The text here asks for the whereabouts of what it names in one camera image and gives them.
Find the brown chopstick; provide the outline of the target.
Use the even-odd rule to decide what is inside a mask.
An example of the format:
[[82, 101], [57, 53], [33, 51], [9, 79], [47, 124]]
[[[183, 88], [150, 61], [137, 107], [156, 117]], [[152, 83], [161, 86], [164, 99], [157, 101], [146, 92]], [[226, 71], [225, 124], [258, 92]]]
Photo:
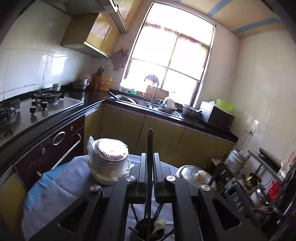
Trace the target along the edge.
[[147, 132], [147, 240], [150, 237], [152, 205], [153, 130]]

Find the aluminium pot with lid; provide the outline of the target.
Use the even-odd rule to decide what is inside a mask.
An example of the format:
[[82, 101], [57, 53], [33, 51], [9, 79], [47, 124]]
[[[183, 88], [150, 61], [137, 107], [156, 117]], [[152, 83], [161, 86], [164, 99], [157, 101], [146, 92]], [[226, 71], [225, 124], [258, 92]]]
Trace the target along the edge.
[[203, 184], [208, 184], [212, 176], [202, 168], [185, 165], [178, 168], [176, 176], [185, 180], [188, 185], [200, 187]]

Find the white bowl with wrapped container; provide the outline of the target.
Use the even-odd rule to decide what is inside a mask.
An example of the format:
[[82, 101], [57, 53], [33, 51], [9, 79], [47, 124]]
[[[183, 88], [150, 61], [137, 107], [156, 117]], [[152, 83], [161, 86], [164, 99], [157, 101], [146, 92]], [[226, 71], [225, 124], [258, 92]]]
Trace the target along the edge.
[[105, 186], [114, 185], [130, 174], [134, 164], [128, 158], [128, 146], [116, 139], [92, 136], [87, 141], [88, 167], [93, 178]]

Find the steel pot on shelf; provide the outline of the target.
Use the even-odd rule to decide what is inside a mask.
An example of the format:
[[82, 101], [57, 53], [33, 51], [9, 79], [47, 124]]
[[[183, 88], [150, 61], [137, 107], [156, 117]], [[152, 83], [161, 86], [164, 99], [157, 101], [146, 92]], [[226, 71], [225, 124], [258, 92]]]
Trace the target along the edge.
[[262, 186], [258, 185], [250, 195], [255, 208], [261, 208], [262, 206], [269, 206], [272, 200], [267, 190]]

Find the black utensil holder cup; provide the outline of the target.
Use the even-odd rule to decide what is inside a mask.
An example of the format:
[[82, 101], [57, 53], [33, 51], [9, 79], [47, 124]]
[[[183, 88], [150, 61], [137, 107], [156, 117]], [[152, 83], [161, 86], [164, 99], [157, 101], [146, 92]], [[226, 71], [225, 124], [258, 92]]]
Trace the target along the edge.
[[150, 226], [148, 231], [148, 219], [141, 219], [133, 228], [136, 230], [136, 233], [131, 232], [130, 240], [147, 240], [147, 234], [149, 234], [149, 240], [160, 240], [164, 237], [165, 229], [161, 228], [159, 230], [154, 230], [154, 222], [155, 220], [151, 218]]

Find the red plastic bag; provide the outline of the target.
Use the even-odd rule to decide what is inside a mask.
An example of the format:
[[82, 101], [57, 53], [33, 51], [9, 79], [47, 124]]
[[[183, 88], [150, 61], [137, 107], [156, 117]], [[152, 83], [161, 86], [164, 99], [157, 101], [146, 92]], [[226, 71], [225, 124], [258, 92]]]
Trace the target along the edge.
[[280, 184], [277, 181], [272, 181], [272, 185], [268, 190], [269, 196], [272, 201], [276, 199], [279, 189], [280, 189]]

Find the grey tablecloth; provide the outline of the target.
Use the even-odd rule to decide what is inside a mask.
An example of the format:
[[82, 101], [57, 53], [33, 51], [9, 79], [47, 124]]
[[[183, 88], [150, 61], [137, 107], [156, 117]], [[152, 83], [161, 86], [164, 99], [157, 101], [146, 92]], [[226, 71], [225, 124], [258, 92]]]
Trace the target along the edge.
[[[89, 191], [93, 184], [100, 185], [92, 176], [88, 167], [88, 155], [74, 157], [66, 168], [47, 186], [41, 197], [34, 203], [21, 221], [21, 233], [24, 240], [30, 238], [68, 208], [74, 201]], [[164, 204], [159, 218], [166, 220], [166, 232], [173, 224], [171, 204]], [[129, 240], [131, 231], [128, 226], [135, 227], [136, 221], [132, 208], [128, 209], [125, 239]]]

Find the metal shelf rack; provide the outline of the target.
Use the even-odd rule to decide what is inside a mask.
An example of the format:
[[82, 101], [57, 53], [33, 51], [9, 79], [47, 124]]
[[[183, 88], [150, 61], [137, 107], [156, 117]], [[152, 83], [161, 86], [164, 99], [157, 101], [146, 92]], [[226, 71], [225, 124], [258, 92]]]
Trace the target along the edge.
[[282, 212], [288, 213], [295, 208], [295, 158], [292, 159], [291, 163], [283, 162], [280, 164], [271, 153], [263, 149], [259, 149], [259, 152], [260, 154], [256, 154], [254, 151], [248, 150], [248, 154], [259, 163], [255, 174], [260, 171], [267, 171], [271, 175], [271, 180], [266, 184], [258, 185], [262, 185], [268, 192], [272, 181], [277, 181], [280, 184], [280, 189], [276, 199], [271, 203]]

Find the microwave oven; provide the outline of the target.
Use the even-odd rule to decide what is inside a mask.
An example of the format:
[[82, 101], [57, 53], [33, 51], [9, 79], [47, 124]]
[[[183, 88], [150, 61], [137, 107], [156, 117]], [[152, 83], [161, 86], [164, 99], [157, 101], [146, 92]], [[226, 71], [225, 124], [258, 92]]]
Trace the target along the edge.
[[234, 116], [223, 109], [220, 109], [216, 104], [202, 101], [200, 105], [202, 121], [213, 127], [223, 131], [230, 130]]

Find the green plastic basin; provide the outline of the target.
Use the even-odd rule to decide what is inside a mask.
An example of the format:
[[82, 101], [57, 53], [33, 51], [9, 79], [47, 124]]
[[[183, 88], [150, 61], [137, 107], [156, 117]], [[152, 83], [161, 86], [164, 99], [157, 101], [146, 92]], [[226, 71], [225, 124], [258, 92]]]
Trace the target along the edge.
[[216, 106], [229, 113], [234, 109], [234, 106], [232, 104], [220, 99], [216, 99]]

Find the blue under cloth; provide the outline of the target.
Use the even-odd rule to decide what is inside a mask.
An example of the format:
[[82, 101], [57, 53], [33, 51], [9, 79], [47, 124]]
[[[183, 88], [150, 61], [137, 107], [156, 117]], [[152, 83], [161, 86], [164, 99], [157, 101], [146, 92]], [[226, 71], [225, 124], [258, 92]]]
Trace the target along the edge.
[[66, 168], [67, 165], [68, 163], [65, 163], [41, 175], [39, 180], [27, 192], [23, 205], [23, 215], [25, 215], [27, 211], [33, 207], [34, 203], [41, 197], [47, 186], [53, 182], [53, 180]]

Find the dark red oven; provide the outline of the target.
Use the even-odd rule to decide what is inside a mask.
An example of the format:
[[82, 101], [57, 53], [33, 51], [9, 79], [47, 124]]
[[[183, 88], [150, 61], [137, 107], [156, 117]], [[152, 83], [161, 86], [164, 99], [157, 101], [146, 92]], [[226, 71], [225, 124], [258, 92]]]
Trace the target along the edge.
[[22, 185], [30, 190], [41, 175], [83, 155], [85, 116], [72, 120], [33, 147], [15, 164]]

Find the steel bowl on counter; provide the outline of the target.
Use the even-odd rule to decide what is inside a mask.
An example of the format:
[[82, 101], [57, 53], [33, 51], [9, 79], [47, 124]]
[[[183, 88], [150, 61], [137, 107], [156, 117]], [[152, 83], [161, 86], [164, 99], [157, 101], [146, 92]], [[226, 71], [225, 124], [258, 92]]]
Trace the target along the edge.
[[201, 110], [197, 110], [186, 104], [183, 105], [182, 114], [188, 118], [197, 118], [201, 113]]

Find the yellow oil bottle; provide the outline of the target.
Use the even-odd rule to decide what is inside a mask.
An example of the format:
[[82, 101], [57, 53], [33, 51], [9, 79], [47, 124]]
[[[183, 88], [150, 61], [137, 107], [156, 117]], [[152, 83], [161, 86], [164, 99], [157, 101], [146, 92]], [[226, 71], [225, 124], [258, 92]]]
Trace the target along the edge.
[[111, 82], [112, 82], [112, 75], [103, 74], [101, 76], [99, 90], [108, 92], [110, 90]]

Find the knife block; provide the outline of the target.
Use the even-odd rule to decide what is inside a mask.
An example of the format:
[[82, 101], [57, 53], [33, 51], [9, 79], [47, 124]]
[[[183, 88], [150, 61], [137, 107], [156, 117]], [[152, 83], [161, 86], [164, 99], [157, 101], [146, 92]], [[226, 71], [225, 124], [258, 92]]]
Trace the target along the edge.
[[90, 88], [93, 90], [99, 90], [99, 85], [101, 81], [101, 75], [104, 72], [104, 68], [99, 67], [96, 73], [93, 73], [92, 80], [90, 82]]

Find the window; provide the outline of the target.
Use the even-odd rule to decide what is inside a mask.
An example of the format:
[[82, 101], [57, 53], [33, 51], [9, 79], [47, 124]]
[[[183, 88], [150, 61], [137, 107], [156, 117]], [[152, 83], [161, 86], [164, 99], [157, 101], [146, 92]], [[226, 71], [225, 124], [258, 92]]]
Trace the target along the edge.
[[136, 37], [120, 85], [145, 92], [159, 81], [178, 104], [193, 105], [210, 54], [216, 27], [170, 4], [153, 2]]

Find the gas stove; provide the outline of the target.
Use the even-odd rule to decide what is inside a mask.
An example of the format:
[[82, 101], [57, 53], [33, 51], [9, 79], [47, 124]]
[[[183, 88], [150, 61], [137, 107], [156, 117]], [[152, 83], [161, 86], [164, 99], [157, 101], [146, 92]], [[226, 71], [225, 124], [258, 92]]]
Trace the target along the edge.
[[1, 145], [34, 124], [83, 103], [55, 90], [39, 90], [25, 100], [1, 102]]

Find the upper yellow cabinet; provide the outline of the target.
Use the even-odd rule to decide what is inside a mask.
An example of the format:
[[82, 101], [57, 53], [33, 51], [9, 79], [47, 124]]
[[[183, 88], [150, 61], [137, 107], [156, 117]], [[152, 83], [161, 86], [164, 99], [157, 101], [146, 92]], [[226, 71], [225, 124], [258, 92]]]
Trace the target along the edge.
[[75, 15], [67, 27], [61, 46], [91, 57], [109, 59], [119, 34], [108, 13]]

